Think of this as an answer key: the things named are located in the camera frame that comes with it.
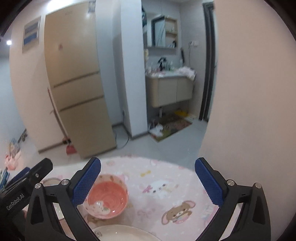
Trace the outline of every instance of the pink tablecloth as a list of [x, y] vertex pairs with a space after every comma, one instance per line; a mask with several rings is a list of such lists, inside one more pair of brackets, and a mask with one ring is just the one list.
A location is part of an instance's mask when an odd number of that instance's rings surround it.
[[[80, 205], [82, 216], [91, 228], [125, 224], [148, 231], [162, 241], [195, 241], [218, 210], [212, 204], [195, 172], [167, 162], [140, 157], [102, 159], [101, 174], [113, 174], [127, 185], [129, 203], [124, 212], [110, 220], [89, 215]], [[46, 178], [70, 179], [85, 163], [56, 167]], [[240, 208], [221, 238], [230, 235]], [[73, 237], [65, 221], [62, 226]]]

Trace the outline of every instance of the pink bowl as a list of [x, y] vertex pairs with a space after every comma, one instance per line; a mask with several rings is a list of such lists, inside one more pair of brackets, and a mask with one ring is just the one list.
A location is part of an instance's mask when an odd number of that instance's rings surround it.
[[128, 204], [128, 189], [117, 176], [99, 175], [83, 205], [87, 212], [99, 219], [120, 215]]

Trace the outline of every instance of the metal bolt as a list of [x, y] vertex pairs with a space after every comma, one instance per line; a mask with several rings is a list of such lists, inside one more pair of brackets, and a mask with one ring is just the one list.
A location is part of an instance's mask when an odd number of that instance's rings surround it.
[[64, 179], [61, 183], [62, 183], [63, 186], [66, 186], [69, 183], [69, 180], [68, 179]]
[[227, 184], [228, 184], [229, 186], [234, 186], [234, 185], [235, 185], [235, 182], [234, 182], [233, 180], [228, 180], [228, 181], [227, 181]]
[[255, 187], [257, 187], [258, 189], [260, 189], [262, 187], [262, 185], [260, 183], [255, 183]]
[[35, 185], [35, 188], [36, 188], [36, 189], [41, 188], [41, 183], [37, 183], [37, 184]]

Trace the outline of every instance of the rug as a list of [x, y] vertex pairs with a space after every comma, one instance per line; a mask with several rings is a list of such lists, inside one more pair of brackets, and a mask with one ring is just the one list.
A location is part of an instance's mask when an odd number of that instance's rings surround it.
[[167, 115], [161, 118], [159, 123], [163, 126], [163, 130], [161, 131], [163, 133], [163, 136], [156, 137], [154, 135], [151, 135], [157, 142], [168, 138], [172, 134], [175, 134], [192, 124], [191, 122], [175, 114]]

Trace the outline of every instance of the refrigerator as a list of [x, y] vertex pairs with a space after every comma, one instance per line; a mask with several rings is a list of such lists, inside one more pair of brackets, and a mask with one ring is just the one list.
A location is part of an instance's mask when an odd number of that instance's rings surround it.
[[82, 158], [116, 147], [104, 98], [96, 48], [94, 2], [45, 18], [44, 54], [60, 119]]

